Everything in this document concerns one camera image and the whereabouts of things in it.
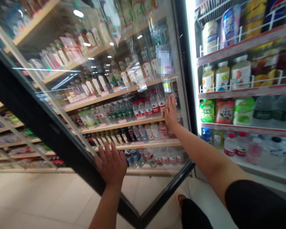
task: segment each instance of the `person's right hand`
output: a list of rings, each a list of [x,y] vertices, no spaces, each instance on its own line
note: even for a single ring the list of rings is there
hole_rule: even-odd
[[[167,99],[167,105],[165,106],[164,113],[165,113],[165,123],[170,129],[178,125],[177,102],[174,94],[171,94]]]

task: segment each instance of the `wire rack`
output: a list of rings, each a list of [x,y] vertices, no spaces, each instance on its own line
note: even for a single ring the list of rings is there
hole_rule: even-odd
[[[207,0],[198,9],[198,21],[204,26],[207,22],[218,20],[226,10],[236,4],[245,5],[249,0]]]

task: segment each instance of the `can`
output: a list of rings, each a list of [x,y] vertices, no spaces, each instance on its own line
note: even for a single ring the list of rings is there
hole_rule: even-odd
[[[221,39],[220,49],[226,48],[238,41],[239,23],[241,16],[240,5],[235,5],[228,9],[221,19]]]

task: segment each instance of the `person's left hand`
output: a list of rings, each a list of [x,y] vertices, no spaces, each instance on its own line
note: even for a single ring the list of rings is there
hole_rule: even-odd
[[[94,157],[98,172],[106,182],[107,186],[122,187],[122,182],[127,170],[126,157],[123,151],[118,154],[115,143],[111,142],[112,153],[107,142],[104,143],[105,152],[102,146],[99,146],[99,155]]]

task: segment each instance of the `foot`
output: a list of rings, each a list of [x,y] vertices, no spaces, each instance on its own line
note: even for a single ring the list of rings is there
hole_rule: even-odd
[[[180,208],[182,209],[182,205],[183,205],[183,201],[187,198],[185,195],[178,195],[178,202],[179,202],[179,205],[180,205]]]

